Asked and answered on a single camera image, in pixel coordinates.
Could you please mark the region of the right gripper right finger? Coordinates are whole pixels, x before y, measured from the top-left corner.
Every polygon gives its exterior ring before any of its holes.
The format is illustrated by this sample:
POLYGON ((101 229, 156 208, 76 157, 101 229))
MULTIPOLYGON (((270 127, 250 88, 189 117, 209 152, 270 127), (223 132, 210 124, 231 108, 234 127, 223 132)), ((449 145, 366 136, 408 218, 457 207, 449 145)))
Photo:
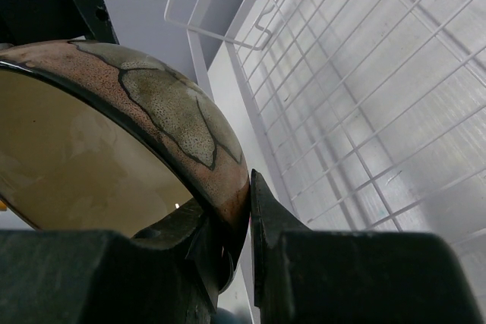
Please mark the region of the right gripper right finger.
POLYGON ((251 173, 254 303, 263 323, 480 323, 437 235, 314 231, 251 173))

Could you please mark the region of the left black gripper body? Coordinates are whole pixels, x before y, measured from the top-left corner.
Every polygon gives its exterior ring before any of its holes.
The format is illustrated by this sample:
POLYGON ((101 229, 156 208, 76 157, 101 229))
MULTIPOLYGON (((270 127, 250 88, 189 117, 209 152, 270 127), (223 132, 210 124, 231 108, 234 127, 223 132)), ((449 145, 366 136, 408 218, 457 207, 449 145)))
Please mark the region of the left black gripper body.
POLYGON ((1 0, 1 46, 84 38, 118 43, 104 0, 1 0))

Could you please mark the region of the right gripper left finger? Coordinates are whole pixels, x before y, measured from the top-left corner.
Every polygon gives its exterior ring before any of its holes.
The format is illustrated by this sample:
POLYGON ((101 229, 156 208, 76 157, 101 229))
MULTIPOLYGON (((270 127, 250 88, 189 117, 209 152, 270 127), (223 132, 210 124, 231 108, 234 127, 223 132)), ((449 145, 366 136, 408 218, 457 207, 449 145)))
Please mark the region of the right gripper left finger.
POLYGON ((222 245, 194 200, 127 238, 3 231, 3 323, 208 323, 222 245))

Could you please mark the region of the tan bowl speckled outside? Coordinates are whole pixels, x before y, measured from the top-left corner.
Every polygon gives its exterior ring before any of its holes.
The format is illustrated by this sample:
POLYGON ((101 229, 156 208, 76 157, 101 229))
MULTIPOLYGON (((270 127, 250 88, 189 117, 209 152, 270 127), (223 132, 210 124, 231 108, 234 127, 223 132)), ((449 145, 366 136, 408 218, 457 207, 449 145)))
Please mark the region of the tan bowl speckled outside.
POLYGON ((1 204, 37 230, 133 238, 194 201, 222 237, 219 286, 248 226, 241 144, 213 100, 146 53, 55 40, 1 52, 1 204))

